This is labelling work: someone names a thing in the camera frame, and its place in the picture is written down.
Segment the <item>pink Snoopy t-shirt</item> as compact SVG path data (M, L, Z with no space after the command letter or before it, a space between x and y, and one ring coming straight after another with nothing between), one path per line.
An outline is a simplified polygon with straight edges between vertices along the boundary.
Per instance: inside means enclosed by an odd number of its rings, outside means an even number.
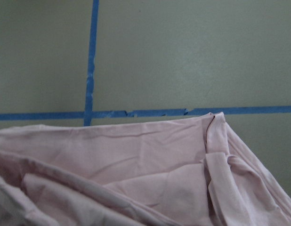
M223 113L0 130L0 226L291 226Z

